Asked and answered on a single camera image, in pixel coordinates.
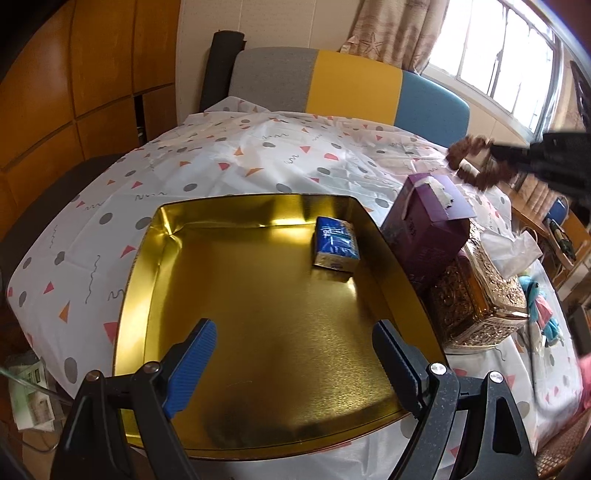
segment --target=blue gripper pad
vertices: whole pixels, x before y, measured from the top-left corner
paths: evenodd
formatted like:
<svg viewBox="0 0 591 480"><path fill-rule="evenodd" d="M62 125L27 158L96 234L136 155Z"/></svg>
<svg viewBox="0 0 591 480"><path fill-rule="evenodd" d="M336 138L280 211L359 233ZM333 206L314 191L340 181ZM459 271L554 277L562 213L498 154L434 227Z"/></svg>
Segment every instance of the blue gripper pad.
<svg viewBox="0 0 591 480"><path fill-rule="evenodd" d="M216 325L207 320L168 379L167 395L162 410L169 420L172 420L177 412L187 408L216 347L216 341Z"/></svg>

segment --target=purple tissue box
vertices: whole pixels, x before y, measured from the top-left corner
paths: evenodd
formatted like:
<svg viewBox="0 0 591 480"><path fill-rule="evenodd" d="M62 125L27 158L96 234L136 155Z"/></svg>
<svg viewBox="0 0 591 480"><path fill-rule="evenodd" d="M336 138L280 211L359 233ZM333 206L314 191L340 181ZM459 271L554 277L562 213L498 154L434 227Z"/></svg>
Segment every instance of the purple tissue box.
<svg viewBox="0 0 591 480"><path fill-rule="evenodd" d="M417 292L431 286L453 261L468 240L474 216L446 175L408 176L382 233Z"/></svg>

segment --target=white wall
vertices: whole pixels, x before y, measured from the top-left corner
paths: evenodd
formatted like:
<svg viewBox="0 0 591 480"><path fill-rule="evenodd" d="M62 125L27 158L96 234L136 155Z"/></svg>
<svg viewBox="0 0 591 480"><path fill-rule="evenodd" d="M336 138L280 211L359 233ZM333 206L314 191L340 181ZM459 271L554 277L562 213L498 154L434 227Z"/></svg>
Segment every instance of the white wall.
<svg viewBox="0 0 591 480"><path fill-rule="evenodd" d="M196 112L213 34L237 30L246 47L338 50L362 0L183 0L177 37L177 117Z"/></svg>

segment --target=metal screw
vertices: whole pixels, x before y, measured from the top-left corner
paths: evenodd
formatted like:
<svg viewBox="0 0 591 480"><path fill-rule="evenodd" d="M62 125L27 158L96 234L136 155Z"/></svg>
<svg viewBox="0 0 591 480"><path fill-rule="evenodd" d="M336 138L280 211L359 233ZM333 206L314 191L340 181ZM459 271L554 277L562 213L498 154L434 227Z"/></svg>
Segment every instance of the metal screw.
<svg viewBox="0 0 591 480"><path fill-rule="evenodd" d="M96 382L100 378L100 372L98 370L91 370L86 374L86 380L89 382Z"/></svg>
<svg viewBox="0 0 591 480"><path fill-rule="evenodd" d="M491 378L491 380L494 383L502 383L504 380L503 375L501 375L499 372L493 371L493 372L489 373L488 376Z"/></svg>
<svg viewBox="0 0 591 480"><path fill-rule="evenodd" d="M447 372L447 368L445 368L445 365L442 364L433 364L430 368L431 372L436 375L443 375L445 372Z"/></svg>
<svg viewBox="0 0 591 480"><path fill-rule="evenodd" d="M158 370L160 370L160 364L158 362L148 362L142 367L142 369L147 374L155 374Z"/></svg>

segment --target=ornate gold box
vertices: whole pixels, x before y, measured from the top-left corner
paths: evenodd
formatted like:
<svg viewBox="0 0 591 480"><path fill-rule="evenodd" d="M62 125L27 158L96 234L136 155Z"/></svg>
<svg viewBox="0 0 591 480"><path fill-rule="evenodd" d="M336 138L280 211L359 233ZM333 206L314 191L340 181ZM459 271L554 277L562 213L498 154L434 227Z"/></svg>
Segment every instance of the ornate gold box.
<svg viewBox="0 0 591 480"><path fill-rule="evenodd" d="M447 353L493 348L527 323L519 280L501 277L480 242L483 230L470 222L466 245L427 294L435 331Z"/></svg>

